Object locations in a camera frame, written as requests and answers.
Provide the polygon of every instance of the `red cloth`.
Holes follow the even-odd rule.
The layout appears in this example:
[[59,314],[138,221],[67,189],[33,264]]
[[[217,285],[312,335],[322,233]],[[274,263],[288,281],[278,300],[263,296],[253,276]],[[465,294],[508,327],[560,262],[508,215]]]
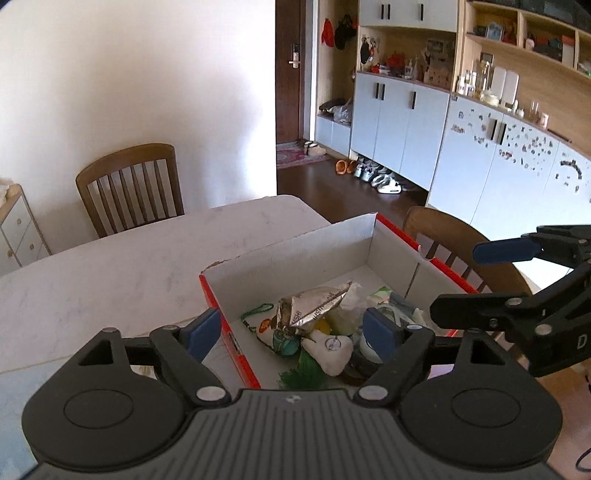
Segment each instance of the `red cloth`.
[[328,18],[324,21],[324,28],[322,29],[321,35],[322,43],[326,43],[329,47],[335,46],[335,34],[332,29],[332,23]]

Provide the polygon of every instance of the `food package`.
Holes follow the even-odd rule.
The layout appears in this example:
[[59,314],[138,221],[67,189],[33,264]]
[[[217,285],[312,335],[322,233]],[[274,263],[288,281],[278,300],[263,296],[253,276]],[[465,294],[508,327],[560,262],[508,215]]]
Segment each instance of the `food package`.
[[277,306],[277,329],[288,336],[307,335],[319,318],[341,303],[351,283],[338,288],[312,288],[281,299]]

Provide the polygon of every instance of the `green tassel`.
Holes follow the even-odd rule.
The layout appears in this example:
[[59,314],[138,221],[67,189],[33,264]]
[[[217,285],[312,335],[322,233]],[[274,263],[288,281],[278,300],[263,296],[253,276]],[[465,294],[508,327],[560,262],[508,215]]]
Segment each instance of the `green tassel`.
[[279,386],[282,390],[322,390],[328,375],[305,350],[301,349],[297,368],[279,374]]

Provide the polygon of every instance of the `white table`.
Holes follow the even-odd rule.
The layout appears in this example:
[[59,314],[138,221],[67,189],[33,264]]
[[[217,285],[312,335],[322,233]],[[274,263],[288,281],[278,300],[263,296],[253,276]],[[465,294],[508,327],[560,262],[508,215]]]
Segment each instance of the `white table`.
[[[207,266],[328,224],[300,199],[268,197],[118,233],[1,277],[0,479],[33,465],[19,427],[26,400],[101,328],[135,336],[194,317],[207,308]],[[235,389],[223,346],[204,364]]]

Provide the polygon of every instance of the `picture frame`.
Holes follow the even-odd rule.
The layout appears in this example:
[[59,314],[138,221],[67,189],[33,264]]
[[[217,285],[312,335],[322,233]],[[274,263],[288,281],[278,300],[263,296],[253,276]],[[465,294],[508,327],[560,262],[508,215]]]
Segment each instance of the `picture frame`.
[[501,41],[503,39],[503,32],[504,32],[503,25],[499,25],[498,23],[491,22],[488,24],[486,28],[486,38],[490,38],[491,40],[498,40]]

